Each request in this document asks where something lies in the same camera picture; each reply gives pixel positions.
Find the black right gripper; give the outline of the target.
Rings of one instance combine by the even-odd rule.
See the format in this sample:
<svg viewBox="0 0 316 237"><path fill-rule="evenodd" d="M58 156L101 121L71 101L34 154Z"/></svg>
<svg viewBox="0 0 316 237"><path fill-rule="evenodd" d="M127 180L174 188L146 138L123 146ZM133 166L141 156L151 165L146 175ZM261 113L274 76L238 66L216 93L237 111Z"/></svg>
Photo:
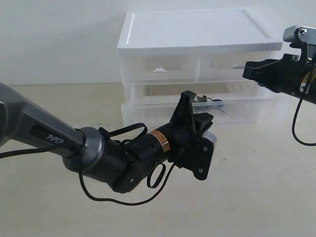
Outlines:
<svg viewBox="0 0 316 237"><path fill-rule="evenodd" d="M242 74L275 93L284 93L310 103L316 102L316 65L306 57L284 54L281 59L248 61Z"/></svg>

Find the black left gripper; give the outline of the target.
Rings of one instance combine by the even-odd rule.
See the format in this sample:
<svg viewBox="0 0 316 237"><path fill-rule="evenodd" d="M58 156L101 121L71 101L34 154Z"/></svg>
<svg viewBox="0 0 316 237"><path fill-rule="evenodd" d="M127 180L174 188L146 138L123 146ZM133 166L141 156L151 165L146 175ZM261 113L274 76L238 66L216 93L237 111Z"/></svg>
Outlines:
<svg viewBox="0 0 316 237"><path fill-rule="evenodd" d="M193 113L195 96L189 90L182 92L170 122L138 136L139 167L153 168L165 161L185 166L198 149L198 135L213 125L213 115Z"/></svg>

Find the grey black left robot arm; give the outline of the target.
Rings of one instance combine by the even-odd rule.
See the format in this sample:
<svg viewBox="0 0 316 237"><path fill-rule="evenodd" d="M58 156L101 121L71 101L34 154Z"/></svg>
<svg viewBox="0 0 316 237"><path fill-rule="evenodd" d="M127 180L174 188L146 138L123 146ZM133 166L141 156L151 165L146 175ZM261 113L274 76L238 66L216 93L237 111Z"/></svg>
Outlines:
<svg viewBox="0 0 316 237"><path fill-rule="evenodd" d="M184 91L169 123L148 131L143 123L109 132L72 128L7 85L0 86L0 142L15 140L60 155L72 172L106 183L125 194L149 179L165 161L208 176L216 138L213 116L195 114L195 94Z"/></svg>

